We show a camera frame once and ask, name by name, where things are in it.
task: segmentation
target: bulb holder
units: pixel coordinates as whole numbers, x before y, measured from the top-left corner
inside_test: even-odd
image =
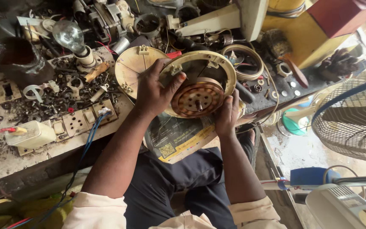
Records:
[[[93,68],[101,64],[103,60],[98,55],[93,54],[89,46],[86,45],[85,48],[87,49],[87,54],[84,57],[78,57],[76,54],[74,54],[74,56],[77,58],[77,69],[81,72],[90,73]]]

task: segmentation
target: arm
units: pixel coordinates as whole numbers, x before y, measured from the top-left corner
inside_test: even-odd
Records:
[[[238,90],[228,96],[216,116],[216,132],[221,142],[225,188],[231,204],[252,202],[266,197],[265,191],[251,167],[236,134]]]
[[[169,59],[158,59],[139,76],[135,107],[103,150],[84,182],[81,191],[110,198],[122,197],[128,188],[138,151],[150,122],[165,110],[185,81],[181,73],[162,88],[159,73]]]

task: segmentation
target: clear glass bulb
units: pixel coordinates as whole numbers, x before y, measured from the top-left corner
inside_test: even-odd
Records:
[[[71,21],[61,20],[53,26],[53,37],[63,47],[70,49],[78,56],[87,54],[84,34],[79,26]]]

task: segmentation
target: hand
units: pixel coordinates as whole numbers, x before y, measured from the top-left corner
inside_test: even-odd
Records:
[[[232,95],[225,98],[224,103],[217,110],[215,115],[216,132],[219,138],[235,136],[235,123],[238,118],[239,109],[238,90],[234,89]]]
[[[155,63],[139,75],[138,92],[135,108],[151,119],[163,112],[172,100],[173,95],[186,80],[185,73],[179,73],[165,88],[159,82],[159,74],[170,59],[157,59]]]

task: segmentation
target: qr code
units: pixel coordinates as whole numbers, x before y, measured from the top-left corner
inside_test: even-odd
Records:
[[[168,143],[165,146],[160,147],[159,150],[164,159],[167,158],[172,153],[176,152],[176,149],[172,146],[171,143]]]

